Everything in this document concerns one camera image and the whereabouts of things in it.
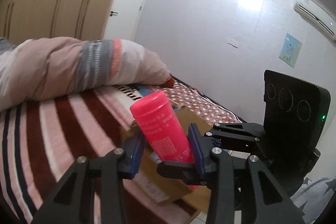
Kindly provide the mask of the star pattern sleeve forearm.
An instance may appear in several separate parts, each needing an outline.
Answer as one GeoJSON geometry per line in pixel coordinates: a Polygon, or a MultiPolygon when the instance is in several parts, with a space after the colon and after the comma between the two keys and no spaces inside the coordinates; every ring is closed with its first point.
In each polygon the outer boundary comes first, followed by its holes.
{"type": "Polygon", "coordinates": [[[302,186],[290,197],[301,212],[305,223],[314,223],[322,214],[335,193],[335,178],[306,177],[302,186]]]}

